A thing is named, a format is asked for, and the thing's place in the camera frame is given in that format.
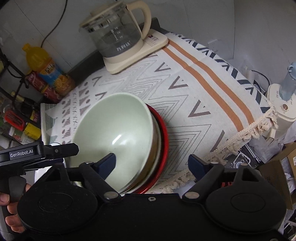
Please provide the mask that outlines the person's left hand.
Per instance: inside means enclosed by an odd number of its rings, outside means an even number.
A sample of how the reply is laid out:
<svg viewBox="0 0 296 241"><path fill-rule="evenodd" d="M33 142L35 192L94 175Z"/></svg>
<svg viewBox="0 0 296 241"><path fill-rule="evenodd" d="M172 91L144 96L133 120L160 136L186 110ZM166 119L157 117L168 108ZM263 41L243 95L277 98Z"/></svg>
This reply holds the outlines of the person's left hand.
<svg viewBox="0 0 296 241"><path fill-rule="evenodd" d="M18 216L17 212L18 202L10 202L10 196L5 193L1 193L1 206L5 206L8 212L11 214L5 218L6 224L16 233L23 233L25 228Z"/></svg>

